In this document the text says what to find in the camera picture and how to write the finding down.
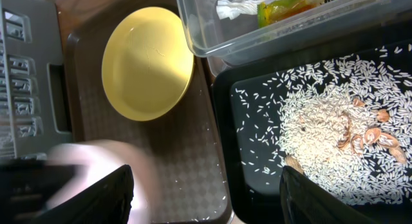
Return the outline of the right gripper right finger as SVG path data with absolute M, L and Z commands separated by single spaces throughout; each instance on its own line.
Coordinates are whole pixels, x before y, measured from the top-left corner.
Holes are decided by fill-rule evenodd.
M 287 224 L 375 223 L 290 166 L 283 167 L 279 191 Z

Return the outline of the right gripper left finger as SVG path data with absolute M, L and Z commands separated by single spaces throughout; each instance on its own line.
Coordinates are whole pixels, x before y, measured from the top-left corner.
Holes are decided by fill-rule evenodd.
M 68 201 L 34 218 L 38 224 L 126 224 L 133 199 L 133 173 L 123 165 Z

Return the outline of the yellow plate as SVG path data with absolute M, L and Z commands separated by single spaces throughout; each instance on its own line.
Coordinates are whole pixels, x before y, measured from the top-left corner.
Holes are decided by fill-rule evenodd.
M 102 58 L 102 85 L 123 117 L 154 120 L 181 101 L 193 68 L 180 18 L 151 6 L 129 14 L 114 29 Z

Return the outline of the green orange snack wrapper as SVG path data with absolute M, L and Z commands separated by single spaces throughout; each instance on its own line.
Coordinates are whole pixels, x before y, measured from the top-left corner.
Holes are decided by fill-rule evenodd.
M 275 0 L 270 3 L 262 2 L 257 6 L 258 26 L 259 28 L 266 27 L 332 1 L 334 0 Z

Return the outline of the white napkin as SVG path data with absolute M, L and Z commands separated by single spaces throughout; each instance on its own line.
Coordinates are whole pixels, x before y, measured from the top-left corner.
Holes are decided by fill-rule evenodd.
M 240 15 L 257 15 L 258 5 L 273 0 L 218 0 L 216 13 L 219 19 L 233 20 Z

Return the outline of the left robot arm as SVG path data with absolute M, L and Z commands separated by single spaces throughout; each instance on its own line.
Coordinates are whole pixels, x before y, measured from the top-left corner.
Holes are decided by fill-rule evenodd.
M 1 224 L 81 223 L 80 209 L 74 204 L 47 207 L 47 201 L 78 176 L 81 168 L 44 160 L 2 160 Z

